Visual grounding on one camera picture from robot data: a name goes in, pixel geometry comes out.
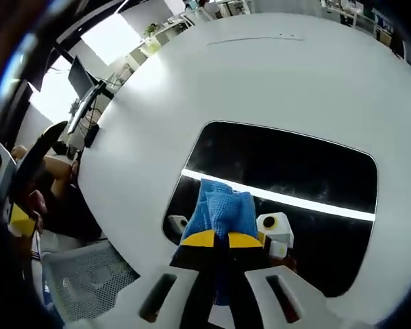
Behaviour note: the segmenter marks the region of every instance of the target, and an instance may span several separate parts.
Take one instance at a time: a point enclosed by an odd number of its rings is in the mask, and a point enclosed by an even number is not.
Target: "black cable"
[[[87,133],[82,130],[81,123],[78,122],[77,126],[78,126],[79,130],[81,130],[81,133],[84,135],[84,137],[87,136]]]
[[[57,69],[57,68],[55,68],[55,67],[51,67],[50,68],[51,70],[54,70],[54,71],[59,71],[59,72],[65,72],[65,71],[67,71],[67,72],[69,72],[70,71],[70,69]]]
[[[97,97],[98,95],[95,97],[95,101],[93,102],[93,109],[91,110],[91,116],[90,116],[90,125],[92,125],[93,114],[95,113]]]
[[[53,49],[50,51],[49,55],[47,56],[47,60],[46,60],[46,65],[44,66],[44,71],[42,72],[42,79],[44,79],[44,76],[46,75],[47,72],[47,66],[49,65],[49,60],[50,60],[50,56],[52,54]]]
[[[92,109],[92,112],[91,112],[91,116],[90,116],[90,118],[87,118],[87,116],[85,116],[84,118],[88,121],[88,122],[92,122],[91,120],[92,120],[92,118],[93,118],[93,112],[94,111],[97,111],[97,112],[99,112],[100,114],[102,114],[102,111],[100,111],[100,109],[98,109],[98,108],[93,108]]]
[[[102,79],[101,77],[95,77],[96,79],[99,79],[99,80],[102,80],[102,81],[104,81],[104,82],[106,82],[106,83],[108,83],[108,84],[112,84],[113,86],[123,86],[125,83],[123,83],[123,84],[115,84],[115,83],[113,83],[113,82],[111,82],[111,81],[108,81],[107,79]]]

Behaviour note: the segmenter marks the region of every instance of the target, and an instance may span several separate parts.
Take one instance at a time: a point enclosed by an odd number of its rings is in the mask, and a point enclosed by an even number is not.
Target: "white table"
[[[172,23],[169,26],[166,26],[162,29],[159,29],[154,35],[147,37],[142,40],[138,48],[141,52],[143,52],[147,57],[151,57],[156,50],[150,50],[151,45],[155,45],[158,49],[163,47],[166,43],[168,43],[171,39],[176,37],[177,32],[175,28],[184,24],[186,25],[185,21],[178,21],[176,23]]]
[[[230,41],[242,38],[250,39]],[[371,37],[311,16],[236,16],[174,38],[116,94],[79,175],[102,230],[142,276],[175,251],[163,216],[202,127],[213,120],[299,132],[374,157],[369,248],[353,286],[329,307],[369,323],[385,317],[411,284],[407,64]]]

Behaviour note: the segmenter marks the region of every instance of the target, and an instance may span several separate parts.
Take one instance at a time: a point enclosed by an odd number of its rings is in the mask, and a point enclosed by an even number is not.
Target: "blue towel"
[[[256,213],[251,194],[235,193],[224,183],[202,179],[197,206],[184,230],[182,240],[192,234],[211,229],[221,240],[228,232],[244,233],[257,239]],[[219,282],[215,304],[228,305],[225,287]]]

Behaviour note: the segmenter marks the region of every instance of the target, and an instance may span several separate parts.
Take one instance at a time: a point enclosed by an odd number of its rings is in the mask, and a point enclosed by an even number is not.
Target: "window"
[[[46,72],[41,91],[32,88],[30,103],[50,121],[57,123],[70,119],[70,107],[77,94],[68,81],[71,64],[60,56]]]
[[[103,20],[81,38],[107,65],[127,55],[141,41],[141,37],[120,14]]]

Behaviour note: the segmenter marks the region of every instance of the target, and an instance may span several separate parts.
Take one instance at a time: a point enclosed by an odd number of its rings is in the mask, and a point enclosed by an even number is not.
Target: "computer monitor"
[[[71,65],[68,78],[80,99],[83,99],[88,91],[95,87],[95,84],[93,84],[90,76],[77,56]]]

